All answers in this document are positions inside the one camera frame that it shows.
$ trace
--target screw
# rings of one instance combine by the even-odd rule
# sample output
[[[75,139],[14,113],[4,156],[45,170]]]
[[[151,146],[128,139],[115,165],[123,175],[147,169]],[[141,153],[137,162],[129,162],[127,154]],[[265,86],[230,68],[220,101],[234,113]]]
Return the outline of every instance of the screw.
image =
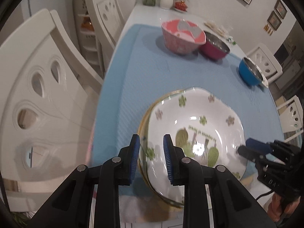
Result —
[[[84,171],[86,169],[86,166],[84,164],[81,164],[77,167],[78,171]]]
[[[114,162],[114,163],[118,163],[120,161],[121,161],[120,157],[114,157],[114,158],[112,158],[112,162]]]
[[[218,166],[216,167],[216,169],[217,169],[218,171],[220,171],[220,172],[224,172],[224,171],[226,170],[226,167],[223,166],[223,165],[218,165]]]
[[[188,158],[188,157],[183,157],[183,158],[181,159],[181,161],[182,161],[183,163],[185,163],[185,164],[188,164],[188,163],[190,163],[191,159]]]

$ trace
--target flower pattern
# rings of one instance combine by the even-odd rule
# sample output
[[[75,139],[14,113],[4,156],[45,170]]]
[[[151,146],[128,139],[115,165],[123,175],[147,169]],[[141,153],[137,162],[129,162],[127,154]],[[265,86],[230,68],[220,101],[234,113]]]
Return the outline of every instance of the flower pattern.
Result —
[[[203,124],[203,125],[205,125],[205,124],[207,124],[207,119],[206,119],[206,117],[205,116],[200,116],[200,118],[199,118],[199,123],[200,124]]]
[[[228,116],[228,118],[226,119],[226,123],[228,124],[228,126],[234,125],[234,117]]]
[[[147,147],[146,156],[152,161],[155,158],[154,148]]]
[[[158,119],[162,119],[162,115],[163,115],[163,112],[160,110],[160,109],[158,109],[157,111],[155,111],[155,115],[156,115],[156,119],[158,120]]]
[[[179,99],[178,99],[178,104],[180,107],[185,107],[186,106],[186,101],[187,99],[182,95]]]
[[[208,100],[210,103],[214,102],[214,95],[210,94],[210,96],[208,97]]]
[[[241,176],[238,172],[232,172],[232,174],[237,178],[237,179],[240,179]]]

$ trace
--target white vase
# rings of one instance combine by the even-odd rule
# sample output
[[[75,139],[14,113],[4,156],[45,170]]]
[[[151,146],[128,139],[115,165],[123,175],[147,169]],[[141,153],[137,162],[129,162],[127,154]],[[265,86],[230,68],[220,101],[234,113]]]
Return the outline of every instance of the white vase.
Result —
[[[161,0],[160,6],[164,9],[170,9],[173,6],[173,0]]]

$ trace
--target orange object on shelf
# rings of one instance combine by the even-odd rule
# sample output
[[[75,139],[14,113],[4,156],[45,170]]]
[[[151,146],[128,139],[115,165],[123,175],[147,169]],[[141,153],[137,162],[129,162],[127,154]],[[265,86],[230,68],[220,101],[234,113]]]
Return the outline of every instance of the orange object on shelf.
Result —
[[[179,2],[175,2],[175,8],[182,11],[187,11],[188,6],[184,1],[179,1]]]
[[[84,29],[87,29],[87,30],[90,30],[90,31],[93,31],[93,32],[95,31],[90,17],[84,17],[83,18],[83,22],[81,23],[81,28],[84,28]]]

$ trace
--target small plate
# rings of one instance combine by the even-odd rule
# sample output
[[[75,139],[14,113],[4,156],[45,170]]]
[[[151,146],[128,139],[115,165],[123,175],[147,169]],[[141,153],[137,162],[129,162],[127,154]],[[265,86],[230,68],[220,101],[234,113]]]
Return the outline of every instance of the small plate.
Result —
[[[168,180],[163,136],[170,134],[173,144],[202,165],[225,165],[241,179],[247,161],[237,154],[245,144],[238,115],[202,88],[190,88],[160,101],[151,111],[146,148],[147,177],[151,187],[176,206],[183,205],[184,187]]]
[[[183,10],[180,10],[180,9],[178,9],[178,8],[173,8],[174,10],[176,10],[176,11],[178,11],[178,12],[180,12],[180,13],[187,13],[187,11],[183,11]]]

